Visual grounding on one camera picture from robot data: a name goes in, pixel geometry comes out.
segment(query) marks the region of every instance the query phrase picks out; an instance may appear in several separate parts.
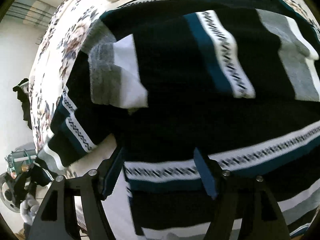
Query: white robotic hand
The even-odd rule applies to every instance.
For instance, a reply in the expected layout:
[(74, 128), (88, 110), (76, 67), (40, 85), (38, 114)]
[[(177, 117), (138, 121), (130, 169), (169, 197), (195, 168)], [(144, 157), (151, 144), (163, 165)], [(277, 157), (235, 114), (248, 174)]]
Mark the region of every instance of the white robotic hand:
[(36, 217), (40, 204), (35, 198), (27, 194), (26, 200), (20, 204), (20, 216), (22, 217), (23, 221), (28, 225), (32, 225), (33, 220)]

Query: metal screw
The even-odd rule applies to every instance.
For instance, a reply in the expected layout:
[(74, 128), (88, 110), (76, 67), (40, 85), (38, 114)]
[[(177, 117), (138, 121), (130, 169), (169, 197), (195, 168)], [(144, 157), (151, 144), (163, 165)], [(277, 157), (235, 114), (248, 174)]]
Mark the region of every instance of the metal screw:
[(97, 172), (97, 170), (90, 170), (89, 171), (89, 175), (90, 176), (94, 176), (94, 175), (96, 175), (98, 172)]
[(258, 175), (258, 176), (256, 177), (256, 180), (257, 180), (258, 182), (262, 182), (262, 181), (263, 181), (263, 177), (260, 176), (260, 175)]
[(63, 176), (60, 175), (60, 176), (56, 177), (56, 181), (57, 182), (63, 181)]
[(226, 176), (226, 177), (227, 177), (227, 176), (230, 176), (230, 171), (229, 171), (229, 170), (223, 170), (223, 171), (222, 171), (222, 175), (223, 175), (223, 176)]

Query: floral bedsheet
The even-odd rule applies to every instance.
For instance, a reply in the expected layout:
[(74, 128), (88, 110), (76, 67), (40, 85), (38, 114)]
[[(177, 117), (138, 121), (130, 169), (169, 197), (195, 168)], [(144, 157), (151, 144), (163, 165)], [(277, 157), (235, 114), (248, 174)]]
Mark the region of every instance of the floral bedsheet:
[[(91, 23), (110, 5), (107, 0), (63, 0), (54, 13), (41, 42), (29, 76), (29, 99), (34, 143), (38, 152), (52, 136), (50, 123), (76, 56)], [(283, 0), (316, 30), (320, 26), (303, 0)]]

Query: bed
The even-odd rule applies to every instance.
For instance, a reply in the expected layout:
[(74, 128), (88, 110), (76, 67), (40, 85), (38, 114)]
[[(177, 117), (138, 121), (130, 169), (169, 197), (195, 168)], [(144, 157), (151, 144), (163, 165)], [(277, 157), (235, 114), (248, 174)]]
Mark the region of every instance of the bed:
[[(130, 1), (63, 0), (57, 8), (39, 46), (29, 76), (31, 122), (37, 152), (52, 137), (50, 124), (53, 115), (90, 25), (105, 11), (113, 10)], [(312, 24), (320, 38), (320, 26), (305, 2), (303, 0), (283, 1)], [(67, 177), (82, 176), (90, 169), (97, 168), (115, 148), (116, 141), (113, 135), (109, 135), (90, 154), (67, 167)], [(80, 200), (76, 199), (76, 202), (77, 209), (80, 211)], [(103, 201), (103, 206), (116, 238), (132, 239), (135, 233), (123, 174), (118, 179), (114, 193)], [(85, 228), (84, 219), (79, 216), (78, 220), (79, 224)]]

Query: floral fabric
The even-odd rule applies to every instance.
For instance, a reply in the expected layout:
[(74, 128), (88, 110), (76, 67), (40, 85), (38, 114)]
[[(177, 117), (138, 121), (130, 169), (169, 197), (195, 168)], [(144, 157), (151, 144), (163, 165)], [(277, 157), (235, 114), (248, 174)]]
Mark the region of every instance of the floral fabric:
[[(320, 27), (303, 0), (283, 0), (313, 25)], [(76, 56), (92, 22), (111, 9), (106, 0), (63, 0), (43, 37), (29, 76), (32, 130), (38, 152), (52, 137), (50, 123)]]

